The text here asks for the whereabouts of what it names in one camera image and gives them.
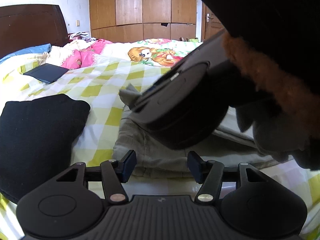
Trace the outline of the right gloved hand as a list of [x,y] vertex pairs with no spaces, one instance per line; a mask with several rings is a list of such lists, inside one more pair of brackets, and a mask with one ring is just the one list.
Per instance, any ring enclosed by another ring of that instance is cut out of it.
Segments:
[[240,131],[245,132],[251,127],[258,150],[277,161],[305,150],[309,143],[308,132],[277,103],[256,102],[235,110]]

